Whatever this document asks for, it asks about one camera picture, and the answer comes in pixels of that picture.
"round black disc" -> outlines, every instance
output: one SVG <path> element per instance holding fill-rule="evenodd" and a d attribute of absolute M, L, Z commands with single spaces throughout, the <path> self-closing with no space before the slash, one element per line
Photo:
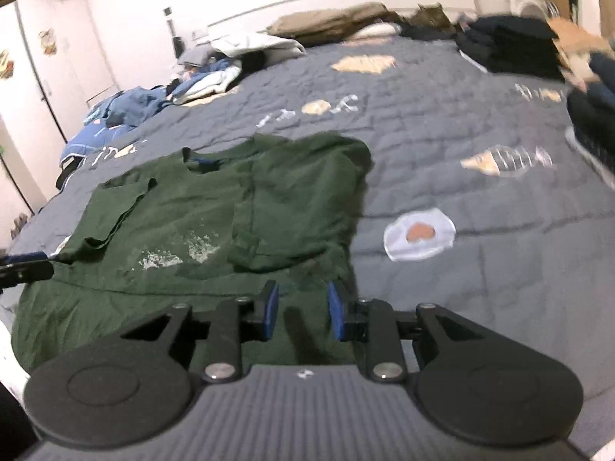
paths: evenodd
<path fill-rule="evenodd" d="M 419 373 L 416 394 L 433 421 L 469 442 L 522 447 L 565 438 L 583 390 L 561 363 L 527 347 L 455 343 Z"/>
<path fill-rule="evenodd" d="M 188 373 L 154 343 L 111 340 L 62 355 L 32 375 L 30 419 L 62 444 L 116 448 L 174 423 L 191 398 Z"/>

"bedspread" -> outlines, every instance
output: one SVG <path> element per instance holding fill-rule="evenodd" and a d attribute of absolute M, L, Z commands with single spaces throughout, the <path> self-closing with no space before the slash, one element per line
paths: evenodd
<path fill-rule="evenodd" d="M 370 72 L 331 67 L 348 56 Z M 181 147 L 214 152 L 255 132 L 338 130 L 374 160 L 351 247 L 361 297 L 398 310 L 438 303 L 570 366 L 587 399 L 572 440 L 591 453 L 615 436 L 605 412 L 615 407 L 615 193 L 568 147 L 561 89 L 485 74 L 452 43 L 312 49 L 249 76 L 234 95 L 168 107 L 88 155 L 11 252 L 52 252 L 99 183 Z M 387 225 L 433 207 L 454 223 L 453 246 L 391 261 Z"/>

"cat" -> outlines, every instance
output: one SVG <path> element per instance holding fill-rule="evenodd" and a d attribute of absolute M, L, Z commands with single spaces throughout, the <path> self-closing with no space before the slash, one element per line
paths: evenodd
<path fill-rule="evenodd" d="M 454 26 L 442 9 L 441 3 L 423 6 L 419 4 L 419 10 L 408 19 L 413 26 L 427 26 L 441 31 L 454 31 Z"/>

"gray gripper base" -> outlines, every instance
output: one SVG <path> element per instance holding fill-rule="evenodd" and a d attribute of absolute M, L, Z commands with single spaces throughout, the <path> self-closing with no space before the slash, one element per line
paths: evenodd
<path fill-rule="evenodd" d="M 29 461 L 580 461 L 565 442 L 523 451 L 466 444 L 441 432 L 396 385 L 356 366 L 254 366 L 213 385 L 165 433 L 115 451 L 41 443 Z"/>

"metal screw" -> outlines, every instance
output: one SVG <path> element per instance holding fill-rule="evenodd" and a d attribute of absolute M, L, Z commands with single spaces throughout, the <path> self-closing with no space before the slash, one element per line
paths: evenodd
<path fill-rule="evenodd" d="M 403 372 L 402 366 L 395 362 L 381 362 L 373 369 L 374 375 L 380 379 L 399 378 Z"/>
<path fill-rule="evenodd" d="M 205 368 L 205 374 L 211 379 L 226 379 L 235 374 L 235 367 L 226 362 L 216 362 Z"/>

